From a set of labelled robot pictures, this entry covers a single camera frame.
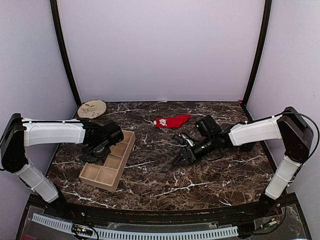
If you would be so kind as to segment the red patterned sock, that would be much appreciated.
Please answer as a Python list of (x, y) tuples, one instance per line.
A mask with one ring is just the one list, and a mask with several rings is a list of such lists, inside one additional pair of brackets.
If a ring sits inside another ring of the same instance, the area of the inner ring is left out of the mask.
[(191, 115), (178, 115), (174, 117), (159, 117), (153, 121), (153, 125), (157, 128), (180, 128), (190, 119)]

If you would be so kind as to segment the wooden compartment tray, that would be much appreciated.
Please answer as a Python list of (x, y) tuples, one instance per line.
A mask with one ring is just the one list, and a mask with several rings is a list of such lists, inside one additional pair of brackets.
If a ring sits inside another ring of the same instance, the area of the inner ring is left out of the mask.
[(86, 163), (79, 179), (90, 186), (115, 192), (127, 164), (136, 135), (133, 131), (123, 131), (124, 140), (110, 148), (110, 154), (102, 165)]

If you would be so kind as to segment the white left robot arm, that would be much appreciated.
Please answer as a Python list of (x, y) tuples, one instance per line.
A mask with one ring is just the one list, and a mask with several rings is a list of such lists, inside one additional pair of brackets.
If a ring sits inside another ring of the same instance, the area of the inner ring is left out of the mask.
[(83, 144), (84, 156), (101, 153), (110, 144), (106, 126), (89, 120), (33, 120), (14, 113), (0, 138), (0, 169), (18, 176), (32, 191), (51, 204), (60, 218), (71, 213), (57, 187), (26, 156), (26, 147), (44, 144)]

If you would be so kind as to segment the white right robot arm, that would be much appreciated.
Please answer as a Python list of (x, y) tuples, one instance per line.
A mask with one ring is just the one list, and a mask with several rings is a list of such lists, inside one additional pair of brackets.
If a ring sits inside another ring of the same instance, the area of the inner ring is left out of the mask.
[(275, 208), (273, 200), (281, 196), (316, 150), (316, 147), (312, 146), (314, 132), (307, 123), (310, 120), (310, 117), (297, 112), (291, 106), (278, 114), (238, 122), (226, 128), (221, 128), (211, 115), (206, 115), (195, 123), (204, 138), (202, 141), (197, 141), (185, 133), (175, 135), (176, 141), (183, 147), (171, 164), (175, 167), (189, 166), (214, 151), (240, 147), (244, 152), (248, 152), (257, 142), (281, 140), (285, 148), (284, 157), (264, 191), (266, 198), (255, 205), (255, 213), (266, 217)]

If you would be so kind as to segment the dark blue mug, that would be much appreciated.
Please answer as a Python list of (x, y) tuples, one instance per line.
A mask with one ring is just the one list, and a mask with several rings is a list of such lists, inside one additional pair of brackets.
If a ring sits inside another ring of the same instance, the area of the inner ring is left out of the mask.
[(239, 148), (243, 151), (243, 152), (250, 152), (255, 146), (255, 143), (245, 143), (243, 145), (241, 145)]

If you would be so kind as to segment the small green circuit board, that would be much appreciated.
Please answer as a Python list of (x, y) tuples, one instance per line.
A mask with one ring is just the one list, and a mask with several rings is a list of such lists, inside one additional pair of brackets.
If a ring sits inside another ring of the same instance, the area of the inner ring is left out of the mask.
[(71, 232), (81, 236), (92, 236), (94, 233), (94, 231), (91, 228), (78, 224), (72, 225)]

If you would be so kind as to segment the black front rail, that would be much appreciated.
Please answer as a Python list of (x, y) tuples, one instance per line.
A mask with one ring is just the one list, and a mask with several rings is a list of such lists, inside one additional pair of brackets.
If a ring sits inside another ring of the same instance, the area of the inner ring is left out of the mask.
[[(284, 214), (286, 206), (285, 220), (290, 216), (297, 215), (298, 220), (301, 217), (301, 207), (295, 193), (289, 193), (286, 197), (282, 196), (277, 202), (280, 204), (279, 215)], [(23, 215), (20, 220), (20, 227), (31, 220), (31, 207), (39, 208), (40, 213), (45, 213), (49, 217), (59, 217), (50, 209), (46, 209), (46, 204), (39, 196), (31, 194), (24, 207)], [(72, 213), (66, 213), (66, 220), (76, 220), (82, 224), (102, 225), (107, 223), (127, 223), (127, 224), (145, 224), (145, 225), (184, 225), (193, 223), (218, 222), (219, 224), (245, 225), (253, 223), (254, 220), (262, 218), (258, 215), (259, 202), (246, 203), (236, 206), (215, 207), (199, 210), (164, 210), (164, 211), (144, 211), (144, 210), (121, 210), (105, 207), (95, 207), (90, 205), (81, 205), (67, 202), (68, 209)]]

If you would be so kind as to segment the left black frame post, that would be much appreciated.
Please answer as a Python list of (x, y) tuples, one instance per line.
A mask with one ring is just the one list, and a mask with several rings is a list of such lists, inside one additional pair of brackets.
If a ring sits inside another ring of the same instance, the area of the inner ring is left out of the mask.
[(67, 53), (67, 47), (64, 39), (62, 23), (61, 23), (59, 8), (58, 8), (58, 1), (50, 0), (49, 2), (50, 2), (50, 9), (51, 9), (52, 20), (53, 20), (53, 25), (55, 29), (56, 39), (57, 39), (62, 63), (64, 66), (65, 74), (67, 77), (67, 81), (68, 81), (73, 99), (75, 101), (75, 104), (77, 107), (80, 107), (82, 105), (82, 101), (80, 98), (78, 88), (76, 86), (76, 81), (72, 72), (69, 56)]

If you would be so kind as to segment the black frame post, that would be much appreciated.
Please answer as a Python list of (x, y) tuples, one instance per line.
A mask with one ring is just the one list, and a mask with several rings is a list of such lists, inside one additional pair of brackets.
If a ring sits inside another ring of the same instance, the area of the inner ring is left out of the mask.
[(55, 29), (56, 39), (57, 39), (62, 63), (64, 66), (65, 74), (67, 77), (67, 81), (68, 81), (73, 99), (75, 101), (75, 104), (77, 107), (80, 107), (82, 105), (82, 101), (80, 98), (78, 88), (76, 86), (76, 81), (72, 72), (69, 56), (67, 53), (67, 47), (64, 39), (62, 23), (61, 23), (59, 8), (58, 8), (58, 1), (50, 0), (49, 2), (50, 2), (50, 9), (51, 9), (52, 20), (53, 20), (53, 25)]
[(272, 10), (272, 2), (273, 2), (272, 0), (265, 0), (264, 1), (264, 9), (263, 9), (263, 14), (262, 14), (262, 21), (261, 21), (261, 27), (260, 27), (257, 47), (256, 47), (249, 79), (247, 82), (247, 86), (246, 86), (244, 96), (242, 99), (243, 108), (246, 108), (249, 103), (251, 93), (253, 91), (253, 87), (255, 84), (255, 80), (256, 80), (256, 77), (258, 74), (258, 69), (259, 69), (261, 58), (263, 55), (266, 36), (267, 36), (267, 32), (268, 32), (268, 26), (269, 26), (270, 15), (271, 15), (271, 10)]

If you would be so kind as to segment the right black frame post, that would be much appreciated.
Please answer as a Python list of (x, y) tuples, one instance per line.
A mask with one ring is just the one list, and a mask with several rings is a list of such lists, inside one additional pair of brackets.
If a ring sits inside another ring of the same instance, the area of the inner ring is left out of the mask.
[(258, 69), (259, 69), (261, 58), (263, 55), (266, 36), (267, 36), (267, 32), (268, 32), (268, 26), (269, 26), (270, 15), (271, 15), (271, 10), (272, 10), (272, 2), (273, 2), (272, 0), (265, 0), (264, 1), (264, 9), (263, 9), (263, 14), (262, 14), (262, 21), (261, 21), (261, 27), (260, 27), (257, 47), (256, 47), (249, 79), (247, 82), (247, 86), (246, 86), (244, 96), (242, 99), (243, 108), (246, 108), (249, 103), (251, 93), (253, 91), (253, 87), (255, 84), (255, 80), (256, 80), (256, 77), (258, 74)]

